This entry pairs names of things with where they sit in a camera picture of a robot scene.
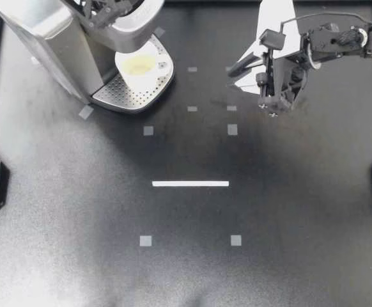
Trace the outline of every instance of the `perforated drip tray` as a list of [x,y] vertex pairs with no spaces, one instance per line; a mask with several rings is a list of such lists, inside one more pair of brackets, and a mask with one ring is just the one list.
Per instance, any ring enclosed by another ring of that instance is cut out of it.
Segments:
[[[159,54],[167,54],[165,47],[155,35],[151,36],[150,42],[157,47]],[[143,111],[151,106],[172,81],[174,75],[172,61],[170,65],[170,73],[165,77],[158,78],[157,86],[153,91],[132,91],[118,74],[92,96],[94,103],[119,112],[138,113]]]

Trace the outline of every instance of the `white tape strip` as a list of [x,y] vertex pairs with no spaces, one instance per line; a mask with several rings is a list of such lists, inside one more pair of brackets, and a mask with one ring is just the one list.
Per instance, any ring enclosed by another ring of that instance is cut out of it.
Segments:
[[90,106],[84,106],[84,108],[79,113],[79,116],[84,118],[85,120],[88,119],[88,117],[91,115],[91,113],[94,111],[94,109]]
[[228,181],[152,181],[153,187],[228,187]]

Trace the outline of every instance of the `silver coffee machine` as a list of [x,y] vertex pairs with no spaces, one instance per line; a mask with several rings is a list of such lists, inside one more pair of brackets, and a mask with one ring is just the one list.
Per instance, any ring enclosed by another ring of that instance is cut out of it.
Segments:
[[156,101],[174,75],[157,80],[153,91],[133,91],[116,68],[116,52],[130,53],[146,42],[160,54],[153,34],[164,0],[0,0],[0,16],[34,57],[85,104],[137,113]]

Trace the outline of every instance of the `coffee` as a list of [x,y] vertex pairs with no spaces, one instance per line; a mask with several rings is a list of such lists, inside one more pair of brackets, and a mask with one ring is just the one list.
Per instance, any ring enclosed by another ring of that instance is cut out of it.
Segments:
[[129,75],[143,75],[155,68],[155,65],[156,56],[140,54],[124,61],[121,68]]

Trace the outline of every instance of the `black table surface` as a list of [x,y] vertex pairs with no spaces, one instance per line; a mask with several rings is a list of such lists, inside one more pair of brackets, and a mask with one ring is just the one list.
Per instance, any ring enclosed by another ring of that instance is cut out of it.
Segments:
[[[372,19],[369,3],[296,10]],[[268,118],[226,86],[257,15],[250,3],[167,5],[158,24],[175,82],[146,113],[95,106],[87,120],[4,29],[0,307],[372,306],[372,60],[325,64],[300,109]]]

